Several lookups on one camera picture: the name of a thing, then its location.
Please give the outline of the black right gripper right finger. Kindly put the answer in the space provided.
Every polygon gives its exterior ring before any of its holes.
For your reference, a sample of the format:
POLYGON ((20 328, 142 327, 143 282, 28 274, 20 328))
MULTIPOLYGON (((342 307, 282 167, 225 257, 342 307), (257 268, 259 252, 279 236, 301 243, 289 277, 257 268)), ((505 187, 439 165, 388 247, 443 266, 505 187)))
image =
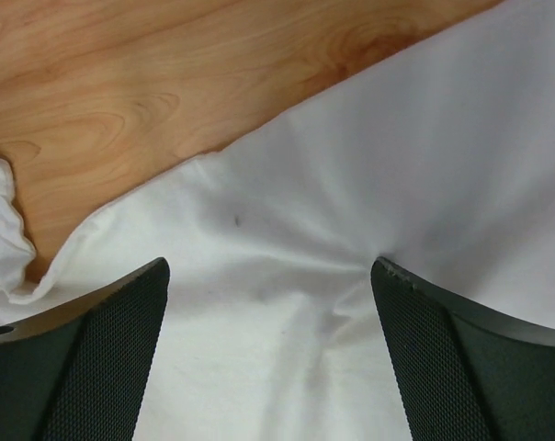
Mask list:
POLYGON ((555 329, 380 257, 371 287, 414 440, 555 440, 555 329))

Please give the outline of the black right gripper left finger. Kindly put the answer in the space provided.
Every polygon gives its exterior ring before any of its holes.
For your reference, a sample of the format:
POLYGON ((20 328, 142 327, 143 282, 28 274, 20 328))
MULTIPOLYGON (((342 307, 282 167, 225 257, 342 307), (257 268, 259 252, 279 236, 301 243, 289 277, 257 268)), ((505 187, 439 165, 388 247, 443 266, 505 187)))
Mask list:
POLYGON ((168 298, 163 258, 0 326, 0 440, 130 440, 168 298))

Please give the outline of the white t shirt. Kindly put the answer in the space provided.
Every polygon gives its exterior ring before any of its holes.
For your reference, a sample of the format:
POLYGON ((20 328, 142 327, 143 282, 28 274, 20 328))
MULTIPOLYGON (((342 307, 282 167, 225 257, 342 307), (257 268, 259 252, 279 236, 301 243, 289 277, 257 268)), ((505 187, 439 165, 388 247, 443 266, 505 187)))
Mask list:
POLYGON ((555 1, 506 1, 91 214, 0 324, 163 257, 138 440, 480 440, 438 286, 555 329, 555 1), (416 426, 410 402, 423 409, 416 426))

